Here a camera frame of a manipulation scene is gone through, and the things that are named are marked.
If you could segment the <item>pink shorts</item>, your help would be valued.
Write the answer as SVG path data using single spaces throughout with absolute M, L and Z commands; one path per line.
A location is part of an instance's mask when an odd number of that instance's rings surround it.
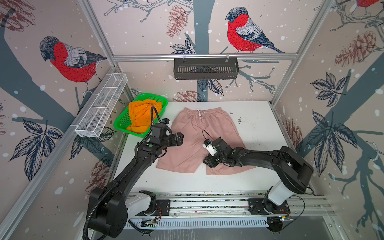
M 209 155 L 203 147 L 206 139 L 222 138 L 233 149 L 246 147 L 232 118 L 221 108 L 202 111 L 185 108 L 173 121 L 171 130 L 184 135 L 183 144 L 168 148 L 166 155 L 158 159 L 157 169 L 193 174 Z

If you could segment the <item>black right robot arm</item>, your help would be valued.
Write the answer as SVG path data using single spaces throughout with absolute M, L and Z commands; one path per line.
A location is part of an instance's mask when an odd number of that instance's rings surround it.
M 203 148 L 209 154 L 203 163 L 209 168 L 218 164 L 226 167 L 260 167 L 273 170 L 280 180 L 271 187 L 262 201 L 249 200 L 248 211 L 252 215 L 272 215 L 289 212 L 287 199 L 295 194 L 305 194 L 314 169 L 308 162 L 289 147 L 274 151 L 254 151 L 245 148 L 231 148 L 222 138 L 206 139 Z

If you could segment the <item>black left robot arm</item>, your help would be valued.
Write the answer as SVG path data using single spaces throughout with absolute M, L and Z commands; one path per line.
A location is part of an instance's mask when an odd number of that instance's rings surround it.
M 90 193 L 82 238 L 89 239 L 89 229 L 102 233 L 102 240 L 116 238 L 132 217 L 155 212 L 156 194 L 140 191 L 132 198 L 128 194 L 155 160 L 167 153 L 168 147 L 181 146 L 183 140 L 184 135 L 172 133 L 167 124 L 154 124 L 148 136 L 135 146 L 135 155 L 123 171 L 104 188 L 95 188 Z

